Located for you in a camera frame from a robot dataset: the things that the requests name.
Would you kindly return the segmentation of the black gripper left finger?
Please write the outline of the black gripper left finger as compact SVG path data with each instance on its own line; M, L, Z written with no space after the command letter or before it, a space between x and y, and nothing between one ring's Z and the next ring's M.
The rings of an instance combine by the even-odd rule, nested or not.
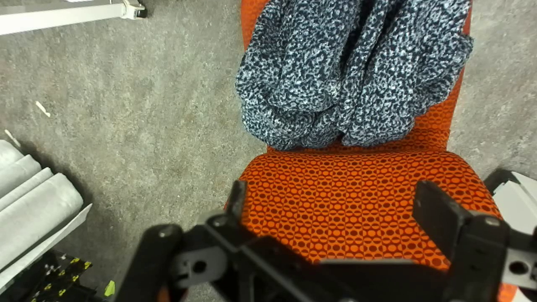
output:
M247 183L232 184L216 226L239 226ZM231 248L211 231L211 221L185 231L177 223L150 226L135 251L117 302L184 302L189 288L221 280L231 268Z

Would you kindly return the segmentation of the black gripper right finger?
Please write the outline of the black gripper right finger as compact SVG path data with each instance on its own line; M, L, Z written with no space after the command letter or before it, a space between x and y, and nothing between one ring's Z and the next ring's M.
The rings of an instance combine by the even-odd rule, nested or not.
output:
M432 181L420 181L414 218L450 260L444 302L497 302L516 285L537 302L537 240L504 219L469 211Z

